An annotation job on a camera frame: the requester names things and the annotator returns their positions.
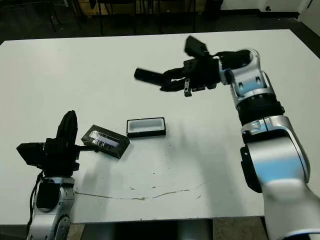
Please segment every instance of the white table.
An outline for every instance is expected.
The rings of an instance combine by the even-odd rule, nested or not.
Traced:
[[[211,53],[257,49],[311,164],[320,195],[320,60],[289,30],[192,34]],[[25,224],[40,171],[20,143],[55,137],[76,111],[76,143],[92,124],[126,134],[126,120],[165,117],[166,137],[132,139],[120,160],[80,154],[74,223],[263,215],[241,168],[241,124],[228,86],[161,92],[134,80],[136,67],[179,67],[188,34],[6,41],[0,46],[0,224]]]

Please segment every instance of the cable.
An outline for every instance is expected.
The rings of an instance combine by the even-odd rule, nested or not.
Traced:
[[[37,194],[37,188],[38,188],[38,183],[40,182],[41,179],[44,179],[44,171],[42,170],[36,177],[36,181],[35,181],[35,185],[31,191],[31,195],[30,195],[30,200],[29,200],[29,210],[30,210],[30,218],[28,223],[26,224],[26,236],[25,236],[25,240],[28,239],[28,234],[29,234],[29,230],[30,230],[30,225],[32,223],[32,217],[33,217],[33,213],[34,213],[34,205],[33,205],[33,201],[36,197]]]

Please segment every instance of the white wall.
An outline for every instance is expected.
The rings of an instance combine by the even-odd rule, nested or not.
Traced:
[[[309,4],[311,0],[302,0],[301,1],[301,4],[298,8],[298,12],[301,14],[306,8],[307,8],[307,5]]]
[[[266,6],[270,6],[272,12],[298,12],[302,2],[307,0],[263,0],[259,9],[265,12]]]
[[[234,10],[234,9],[257,9],[258,0],[224,0],[221,9]]]
[[[270,6],[272,12],[299,12],[301,13],[310,0],[224,0],[223,10],[260,9],[265,11]]]

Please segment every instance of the crack on table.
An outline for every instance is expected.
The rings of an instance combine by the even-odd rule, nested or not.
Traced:
[[[139,201],[145,201],[148,199],[156,199],[165,195],[170,195],[170,194],[176,194],[176,193],[180,193],[180,192],[189,192],[192,190],[195,190],[199,187],[201,187],[202,185],[204,185],[205,182],[201,183],[200,185],[196,186],[195,188],[192,189],[181,189],[181,190],[177,190],[177,191],[168,191],[168,192],[164,192],[161,193],[159,195],[156,196],[142,196],[142,197],[114,197],[114,196],[103,196],[103,195],[98,195],[98,194],[91,194],[91,193],[84,193],[84,192],[79,192],[79,191],[74,191],[75,194],[78,195],[84,195],[84,196],[91,196],[91,197],[97,197],[97,198],[104,198],[104,199],[114,199],[114,200],[139,200]]]

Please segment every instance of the dark floor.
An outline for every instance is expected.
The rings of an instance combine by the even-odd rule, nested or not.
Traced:
[[[41,4],[29,4],[14,10],[0,9],[0,43],[5,40],[43,39],[43,38],[74,38],[99,37],[100,22],[98,17],[81,20],[81,29],[68,7],[56,5],[55,9],[61,24],[53,19],[57,31],[54,32],[48,16]],[[190,33],[192,15],[188,13],[169,13],[162,15],[163,34]],[[103,18],[105,36],[134,35],[133,17],[129,15],[114,15]],[[136,17],[136,34],[160,34],[159,17],[141,15]],[[261,18],[255,14],[223,15],[217,20],[206,21],[203,15],[196,16],[196,32],[221,32],[243,30],[290,29],[319,58],[320,37],[295,18]]]

